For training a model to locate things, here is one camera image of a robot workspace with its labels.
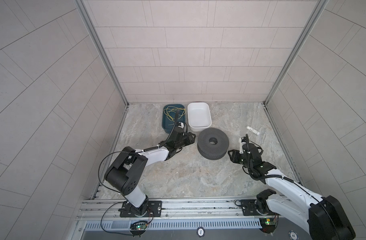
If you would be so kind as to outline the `grey perforated cable spool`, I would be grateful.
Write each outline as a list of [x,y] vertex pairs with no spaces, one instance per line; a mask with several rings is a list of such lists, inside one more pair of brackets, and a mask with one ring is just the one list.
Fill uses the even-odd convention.
[[197,140],[199,153],[208,160],[219,160],[224,157],[230,144],[227,135],[216,128],[201,131]]

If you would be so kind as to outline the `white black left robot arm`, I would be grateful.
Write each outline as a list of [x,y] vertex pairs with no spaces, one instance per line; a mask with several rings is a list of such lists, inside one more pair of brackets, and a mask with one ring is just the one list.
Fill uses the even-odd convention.
[[125,211],[137,217],[144,216],[148,211],[148,196],[138,187],[145,167],[157,162],[164,162],[179,153],[184,147],[195,142],[196,135],[188,131],[187,124],[180,121],[181,110],[176,109],[174,124],[166,140],[158,145],[135,150],[125,147],[114,162],[108,167],[101,184],[107,181],[112,188],[103,185],[105,188],[124,196]]

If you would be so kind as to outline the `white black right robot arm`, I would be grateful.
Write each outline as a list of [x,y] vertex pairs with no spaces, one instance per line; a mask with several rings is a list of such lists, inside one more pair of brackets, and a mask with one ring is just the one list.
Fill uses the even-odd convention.
[[248,136],[239,140],[238,150],[228,151],[234,164],[253,180],[269,186],[260,192],[255,210],[285,217],[307,232],[313,240],[353,240],[356,233],[341,203],[332,196],[323,197],[296,183],[273,164],[262,160],[263,149]]

